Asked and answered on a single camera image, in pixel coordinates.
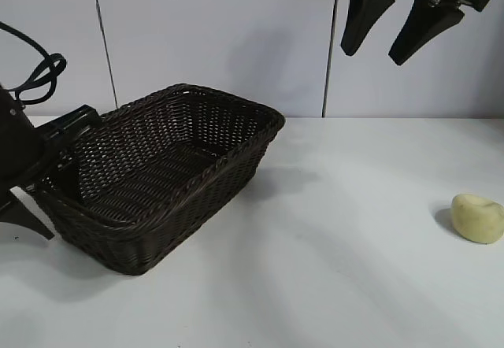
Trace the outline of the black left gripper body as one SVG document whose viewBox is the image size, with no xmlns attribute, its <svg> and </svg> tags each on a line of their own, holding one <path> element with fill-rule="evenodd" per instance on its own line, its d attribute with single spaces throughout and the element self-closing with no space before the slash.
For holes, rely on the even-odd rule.
<svg viewBox="0 0 504 348">
<path fill-rule="evenodd" d="M 37 128 L 21 111 L 6 117 L 1 121 L 1 191 L 35 186 L 48 176 L 61 190 L 58 165 L 77 161 L 75 141 L 97 126 L 98 112 L 88 105 Z"/>
</svg>

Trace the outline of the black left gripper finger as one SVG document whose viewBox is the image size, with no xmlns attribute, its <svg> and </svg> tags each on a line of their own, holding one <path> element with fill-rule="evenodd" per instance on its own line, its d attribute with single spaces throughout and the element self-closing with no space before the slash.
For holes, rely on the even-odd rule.
<svg viewBox="0 0 504 348">
<path fill-rule="evenodd" d="M 47 240 L 54 233 L 36 217 L 11 191 L 1 191 L 1 222 L 27 228 Z"/>
<path fill-rule="evenodd" d="M 82 201 L 80 192 L 79 163 L 75 160 L 60 163 L 57 167 L 58 185 L 63 194 L 76 202 Z"/>
</svg>

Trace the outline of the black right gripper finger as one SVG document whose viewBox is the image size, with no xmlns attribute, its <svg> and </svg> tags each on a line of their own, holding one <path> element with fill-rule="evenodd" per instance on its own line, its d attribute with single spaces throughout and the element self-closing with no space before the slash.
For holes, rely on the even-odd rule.
<svg viewBox="0 0 504 348">
<path fill-rule="evenodd" d="M 403 65 L 430 40 L 459 24 L 464 16 L 455 2 L 414 0 L 389 57 L 396 65 Z"/>
<path fill-rule="evenodd" d="M 353 56 L 360 48 L 372 26 L 395 3 L 395 0 L 349 0 L 341 48 Z"/>
</svg>

